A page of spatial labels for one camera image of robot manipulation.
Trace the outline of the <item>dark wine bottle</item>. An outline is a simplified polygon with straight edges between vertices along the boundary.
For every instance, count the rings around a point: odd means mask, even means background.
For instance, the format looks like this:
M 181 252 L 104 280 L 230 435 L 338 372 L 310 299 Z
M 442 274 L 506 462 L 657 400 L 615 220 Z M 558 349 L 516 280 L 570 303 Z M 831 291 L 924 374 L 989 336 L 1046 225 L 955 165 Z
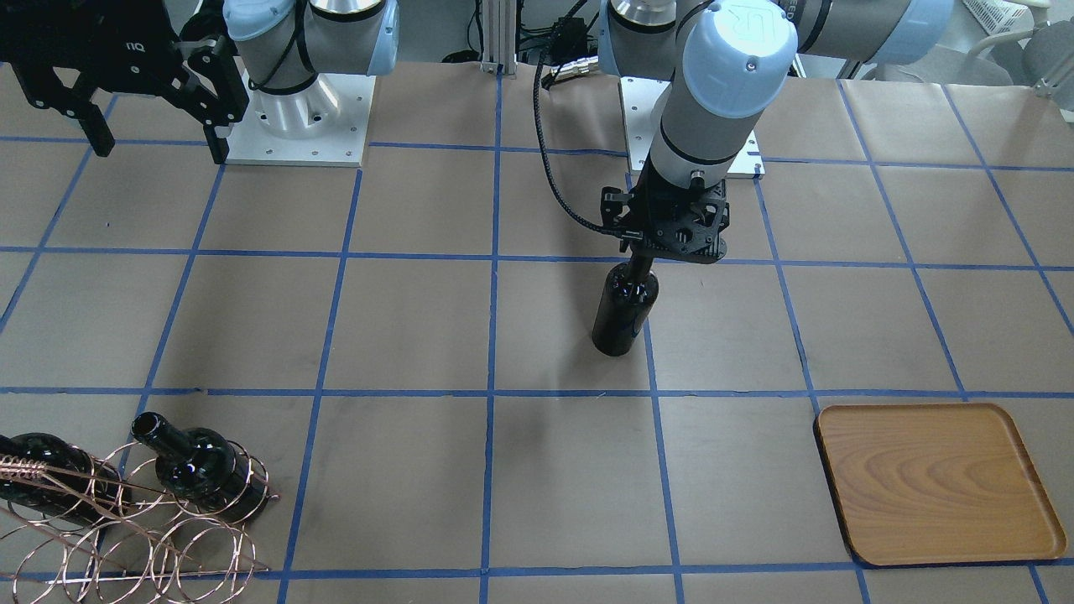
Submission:
M 591 333 L 600 353 L 610 357 L 625 355 L 642 332 L 661 291 L 652 264 L 652 257 L 632 255 L 628 261 L 607 272 Z

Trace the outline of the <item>wooden tray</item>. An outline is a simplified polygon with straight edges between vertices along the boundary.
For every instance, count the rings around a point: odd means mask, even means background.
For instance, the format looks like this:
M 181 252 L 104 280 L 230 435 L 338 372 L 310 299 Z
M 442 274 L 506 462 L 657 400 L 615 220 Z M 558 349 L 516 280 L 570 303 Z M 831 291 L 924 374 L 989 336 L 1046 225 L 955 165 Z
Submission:
M 1060 559 L 1066 531 L 993 403 L 832 405 L 816 440 L 845 543 L 866 565 Z

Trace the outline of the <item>far basket wine bottle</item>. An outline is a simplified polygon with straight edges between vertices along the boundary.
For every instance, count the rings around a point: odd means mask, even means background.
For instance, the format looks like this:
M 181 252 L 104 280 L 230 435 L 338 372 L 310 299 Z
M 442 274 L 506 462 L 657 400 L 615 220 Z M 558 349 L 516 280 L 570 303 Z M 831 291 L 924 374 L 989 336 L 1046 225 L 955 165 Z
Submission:
M 156 451 L 158 481 L 174 497 L 223 523 L 253 520 L 266 503 L 266 485 L 230 440 L 214 430 L 182 430 L 155 412 L 139 414 L 131 435 Z

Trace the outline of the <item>basket wine bottle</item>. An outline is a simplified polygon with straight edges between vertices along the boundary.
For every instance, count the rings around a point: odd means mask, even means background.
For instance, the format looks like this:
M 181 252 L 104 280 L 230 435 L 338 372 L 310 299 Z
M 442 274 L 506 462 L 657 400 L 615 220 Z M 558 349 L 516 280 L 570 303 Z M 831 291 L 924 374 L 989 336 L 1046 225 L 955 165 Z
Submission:
M 1 497 L 12 504 L 60 517 L 67 523 L 81 527 L 100 523 L 104 519 L 83 497 L 93 497 L 96 505 L 110 513 L 120 513 L 129 504 L 127 493 L 119 492 L 119 475 L 93 456 L 49 433 L 30 432 L 14 437 L 1 436 L 3 456 L 15 456 L 47 464 L 57 471 L 27 481 L 3 478 Z
M 182 430 L 155 412 L 139 414 L 131 435 L 156 451 L 158 481 L 174 497 L 223 523 L 253 520 L 266 503 L 266 485 L 230 440 L 214 430 Z

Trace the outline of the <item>near basket wine bottle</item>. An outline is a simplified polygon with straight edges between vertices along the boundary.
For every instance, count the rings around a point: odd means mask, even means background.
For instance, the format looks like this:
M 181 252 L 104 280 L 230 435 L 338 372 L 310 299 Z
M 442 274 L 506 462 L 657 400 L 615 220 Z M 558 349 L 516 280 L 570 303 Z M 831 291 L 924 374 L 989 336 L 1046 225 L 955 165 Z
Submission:
M 93 456 L 49 433 L 30 432 L 14 437 L 1 436 L 3 456 L 15 456 L 47 464 L 57 471 L 27 481 L 3 478 L 1 497 L 12 504 L 60 517 L 67 523 L 81 527 L 100 523 L 104 519 L 83 497 L 93 497 L 96 505 L 110 513 L 120 513 L 129 504 L 127 493 L 119 492 L 119 475 Z

